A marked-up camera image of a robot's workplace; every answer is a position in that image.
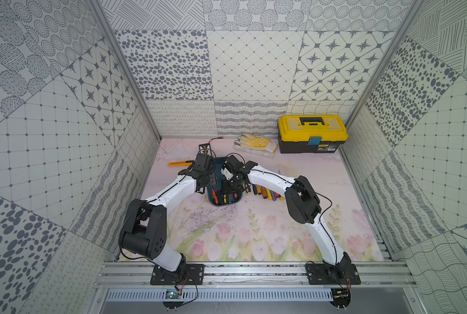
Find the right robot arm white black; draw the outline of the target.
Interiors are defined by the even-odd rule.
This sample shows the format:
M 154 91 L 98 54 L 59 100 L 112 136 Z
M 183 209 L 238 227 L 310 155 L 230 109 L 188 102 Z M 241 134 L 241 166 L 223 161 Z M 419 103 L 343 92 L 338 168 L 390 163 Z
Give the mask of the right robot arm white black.
M 223 187 L 237 193 L 247 185 L 259 185 L 283 196 L 288 214 L 294 221 L 307 227 L 329 271 L 342 277 L 349 270 L 351 259 L 326 226 L 321 195 L 314 191 L 306 177 L 300 175 L 292 178 L 277 174 L 253 161 L 243 163 L 233 154 L 226 157 L 221 174 L 225 178 Z

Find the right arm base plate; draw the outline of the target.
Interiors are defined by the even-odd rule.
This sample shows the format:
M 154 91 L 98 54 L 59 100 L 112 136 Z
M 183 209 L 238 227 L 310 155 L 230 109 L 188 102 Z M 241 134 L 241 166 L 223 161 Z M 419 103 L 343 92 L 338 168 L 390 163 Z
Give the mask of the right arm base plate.
M 316 264 L 308 262 L 305 264 L 305 271 L 310 285 L 360 285 L 361 279 L 355 264 L 351 264 L 347 269 L 328 264 Z

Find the teal plastic storage tray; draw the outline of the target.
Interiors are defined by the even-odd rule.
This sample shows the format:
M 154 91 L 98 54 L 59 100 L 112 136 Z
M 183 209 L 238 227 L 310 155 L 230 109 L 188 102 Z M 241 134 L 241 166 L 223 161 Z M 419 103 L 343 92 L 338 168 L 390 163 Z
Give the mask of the teal plastic storage tray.
M 208 201 L 210 202 L 210 204 L 216 207 L 237 204 L 242 199 L 242 195 L 240 193 L 225 193 L 224 191 L 223 183 L 226 180 L 226 178 L 223 174 L 221 174 L 220 170 L 222 169 L 225 159 L 225 157 L 216 158 L 214 172 L 210 175 L 210 184 L 206 190 Z M 216 190 L 216 194 L 219 199 L 219 205 L 214 204 L 213 197 L 211 195 L 212 188 Z

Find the wooden orange handle screwdriver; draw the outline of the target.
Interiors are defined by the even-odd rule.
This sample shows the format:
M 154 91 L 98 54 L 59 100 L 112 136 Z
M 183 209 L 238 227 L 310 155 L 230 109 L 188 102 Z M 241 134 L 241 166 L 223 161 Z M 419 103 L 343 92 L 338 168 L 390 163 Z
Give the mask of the wooden orange handle screwdriver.
M 267 199 L 267 196 L 266 196 L 266 189 L 264 187 L 260 187 L 261 189 L 261 193 L 262 193 L 262 197 L 263 199 Z

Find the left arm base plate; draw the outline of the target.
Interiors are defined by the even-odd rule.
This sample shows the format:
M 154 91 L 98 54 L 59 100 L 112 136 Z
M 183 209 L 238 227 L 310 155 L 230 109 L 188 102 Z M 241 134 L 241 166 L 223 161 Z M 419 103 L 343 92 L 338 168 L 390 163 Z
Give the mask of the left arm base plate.
M 205 273 L 204 264 L 181 263 L 175 272 L 161 266 L 155 266 L 152 271 L 151 285 L 202 285 Z

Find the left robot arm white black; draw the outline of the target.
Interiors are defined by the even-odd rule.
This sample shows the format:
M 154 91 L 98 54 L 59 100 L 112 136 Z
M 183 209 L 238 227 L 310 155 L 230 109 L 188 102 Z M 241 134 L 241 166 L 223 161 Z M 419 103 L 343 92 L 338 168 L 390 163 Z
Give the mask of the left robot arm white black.
M 132 200 L 118 239 L 120 250 L 141 255 L 171 276 L 184 276 L 186 258 L 167 244 L 168 214 L 185 198 L 203 194 L 214 169 L 215 159 L 198 153 L 192 165 L 162 191 L 146 200 Z

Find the clear blue red screwdriver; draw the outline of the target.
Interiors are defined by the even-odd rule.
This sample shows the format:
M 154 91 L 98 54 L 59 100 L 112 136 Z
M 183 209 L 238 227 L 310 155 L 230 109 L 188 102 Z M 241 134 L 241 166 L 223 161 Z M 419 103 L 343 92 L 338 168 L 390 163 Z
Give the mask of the clear blue red screwdriver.
M 272 199 L 273 201 L 276 201 L 277 198 L 276 198 L 276 196 L 274 195 L 274 192 L 273 192 L 272 190 L 270 190 L 269 192 L 270 192 L 271 199 Z

